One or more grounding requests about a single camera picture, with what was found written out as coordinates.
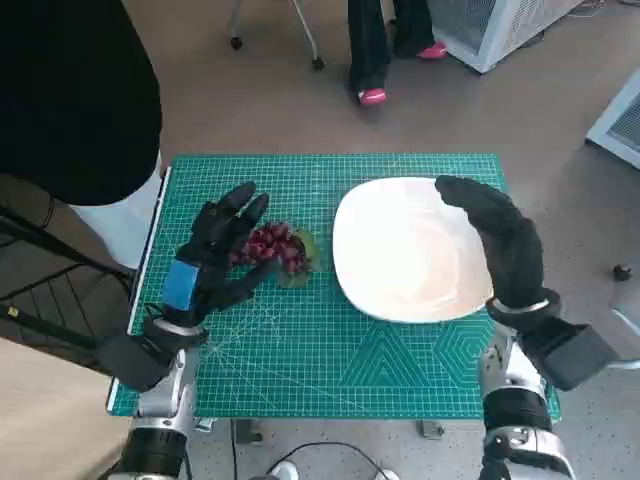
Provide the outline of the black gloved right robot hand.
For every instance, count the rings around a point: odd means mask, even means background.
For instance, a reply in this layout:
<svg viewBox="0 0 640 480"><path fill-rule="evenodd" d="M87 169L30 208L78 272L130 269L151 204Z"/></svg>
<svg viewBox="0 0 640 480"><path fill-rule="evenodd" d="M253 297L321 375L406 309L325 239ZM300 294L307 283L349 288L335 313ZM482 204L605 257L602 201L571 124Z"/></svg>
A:
<svg viewBox="0 0 640 480"><path fill-rule="evenodd" d="M542 302L543 248L534 222L508 195L475 180L441 175L435 187L445 204L466 212L478 232L494 297L510 310Z"/></svg>

